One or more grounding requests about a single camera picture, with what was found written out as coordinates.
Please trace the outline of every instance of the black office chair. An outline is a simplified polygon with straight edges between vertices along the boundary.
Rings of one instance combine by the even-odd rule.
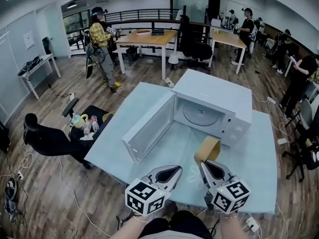
[[[78,98],[74,98],[69,103],[63,111],[65,117],[68,114],[72,116],[73,107],[78,101]],[[39,125],[35,114],[27,114],[24,118],[24,143],[30,144],[35,151],[45,156],[71,155],[89,169],[90,163],[84,158],[113,115],[109,115],[107,120],[103,122],[102,117],[107,112],[95,106],[89,106],[82,114],[87,114],[89,118],[91,115],[98,118],[100,128],[93,135],[93,140],[80,140],[84,136],[83,131],[74,127],[70,132],[69,140],[62,130]]]
[[[180,32],[182,33],[180,41],[180,50],[185,57],[192,57],[194,61],[189,62],[189,66],[200,66],[210,74],[210,69],[205,63],[200,63],[198,60],[210,59],[213,52],[207,43],[195,41],[193,32],[190,27],[189,17],[186,15],[181,16]]]
[[[294,167],[292,171],[286,176],[286,179],[289,180],[295,169],[299,166],[301,171],[302,182],[305,178],[304,175],[304,164],[308,170],[314,170],[319,166],[319,159],[317,159],[317,152],[319,151],[319,109],[317,109],[313,122],[311,123],[308,130],[303,131],[300,137],[294,141],[290,146],[294,147],[296,152],[291,154],[285,151],[282,156],[285,157],[288,155],[294,160]]]

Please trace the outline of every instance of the black pants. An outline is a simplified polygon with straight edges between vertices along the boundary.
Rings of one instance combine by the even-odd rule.
[[[249,49],[251,40],[249,38],[242,38],[242,37],[240,39],[243,41],[243,43],[246,44],[247,48]],[[239,63],[240,55],[241,55],[242,50],[243,49],[238,49],[237,58],[235,60],[235,62],[237,62],[237,63]],[[245,50],[244,50],[243,61],[241,62],[242,64],[244,64],[244,62],[245,62],[245,56],[246,55],[245,55]]]
[[[273,65],[278,61],[278,69],[283,69],[285,67],[284,59],[285,59],[285,49],[278,48],[276,52],[273,54]]]
[[[291,117],[293,109],[295,108],[297,101],[300,99],[301,95],[304,92],[304,88],[307,85],[307,81],[300,80],[297,77],[292,78],[289,87],[284,94],[283,99],[280,104],[282,106],[287,106],[285,115]]]
[[[189,211],[175,213],[169,223],[166,219],[153,219],[145,226],[139,238],[166,230],[188,233],[203,239],[212,238],[205,224]]]

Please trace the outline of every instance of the gray chair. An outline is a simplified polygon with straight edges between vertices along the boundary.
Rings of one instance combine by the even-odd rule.
[[[292,119],[285,125],[287,127],[297,116],[299,115],[299,121],[296,124],[295,130],[299,125],[302,125],[304,130],[310,128],[311,123],[313,122],[313,110],[308,99],[304,99],[301,103],[300,110],[292,117]]]

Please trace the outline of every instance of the black cap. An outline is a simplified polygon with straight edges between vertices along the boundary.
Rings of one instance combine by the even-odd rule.
[[[101,7],[94,7],[91,12],[92,12],[92,15],[108,13],[107,10],[103,10]]]
[[[289,29],[286,29],[285,32],[286,32],[288,35],[291,35]]]
[[[244,9],[244,11],[248,11],[251,16],[253,15],[253,11],[250,8],[246,8],[246,9]]]

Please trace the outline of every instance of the yellow shoe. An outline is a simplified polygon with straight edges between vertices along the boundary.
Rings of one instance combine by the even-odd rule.
[[[114,86],[117,87],[117,88],[119,88],[121,85],[122,85],[122,84],[119,83],[119,82],[115,82],[115,84],[114,84]]]

